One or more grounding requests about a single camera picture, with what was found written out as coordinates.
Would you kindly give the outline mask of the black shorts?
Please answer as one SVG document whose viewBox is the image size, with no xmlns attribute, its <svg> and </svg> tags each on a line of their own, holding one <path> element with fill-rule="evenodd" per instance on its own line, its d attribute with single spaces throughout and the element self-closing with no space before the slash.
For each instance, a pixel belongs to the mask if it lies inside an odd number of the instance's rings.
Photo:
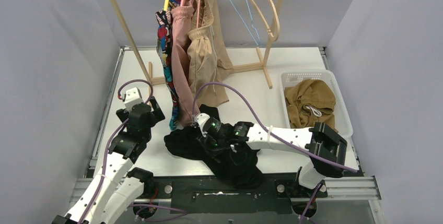
<svg viewBox="0 0 443 224">
<path fill-rule="evenodd" d="M 174 156 L 204 162 L 218 179 L 226 180 L 236 189 L 255 189 L 266 181 L 257 167 L 257 150 L 242 146 L 236 153 L 224 150 L 212 158 L 197 141 L 200 135 L 200 130 L 193 126 L 176 129 L 164 137 L 165 146 Z"/>
</svg>

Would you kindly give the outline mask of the tan brown shorts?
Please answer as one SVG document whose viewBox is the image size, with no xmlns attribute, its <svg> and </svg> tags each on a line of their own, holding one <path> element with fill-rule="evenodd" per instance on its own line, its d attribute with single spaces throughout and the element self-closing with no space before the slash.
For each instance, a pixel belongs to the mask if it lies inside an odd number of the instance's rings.
<svg viewBox="0 0 443 224">
<path fill-rule="evenodd" d="M 335 128 L 336 97 L 330 87 L 319 79 L 306 79 L 283 93 L 289 127 L 313 127 L 317 122 Z"/>
</svg>

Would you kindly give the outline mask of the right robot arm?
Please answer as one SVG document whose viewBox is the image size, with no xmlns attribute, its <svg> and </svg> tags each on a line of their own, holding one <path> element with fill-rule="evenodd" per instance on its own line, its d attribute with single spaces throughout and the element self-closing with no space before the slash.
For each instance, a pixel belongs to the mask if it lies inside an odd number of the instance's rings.
<svg viewBox="0 0 443 224">
<path fill-rule="evenodd" d="M 325 123 L 306 128 L 262 127 L 258 123 L 223 124 L 201 113 L 195 118 L 201 136 L 198 141 L 216 161 L 222 153 L 233 160 L 244 160 L 253 150 L 270 149 L 306 155 L 309 162 L 298 170 L 294 190 L 309 195 L 324 178 L 344 174 L 347 141 Z"/>
</svg>

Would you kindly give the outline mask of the blue hanger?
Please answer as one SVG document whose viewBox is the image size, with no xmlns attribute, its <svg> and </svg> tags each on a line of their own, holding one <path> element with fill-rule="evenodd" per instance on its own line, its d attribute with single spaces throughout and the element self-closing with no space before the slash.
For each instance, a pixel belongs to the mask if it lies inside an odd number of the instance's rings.
<svg viewBox="0 0 443 224">
<path fill-rule="evenodd" d="M 235 13 L 239 17 L 241 23 L 246 29 L 247 34 L 251 38 L 255 46 L 261 45 L 261 37 L 257 27 L 254 24 L 254 15 L 251 3 L 248 0 L 228 0 Z"/>
</svg>

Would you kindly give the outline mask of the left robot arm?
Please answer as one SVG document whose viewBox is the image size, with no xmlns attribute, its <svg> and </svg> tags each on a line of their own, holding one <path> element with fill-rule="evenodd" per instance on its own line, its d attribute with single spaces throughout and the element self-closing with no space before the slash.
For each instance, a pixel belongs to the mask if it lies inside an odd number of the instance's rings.
<svg viewBox="0 0 443 224">
<path fill-rule="evenodd" d="M 151 140 L 151 128 L 165 116 L 155 97 L 118 115 L 127 119 L 113 133 L 101 169 L 77 203 L 53 223 L 115 223 L 137 197 L 154 191 L 153 173 L 133 165 Z"/>
</svg>

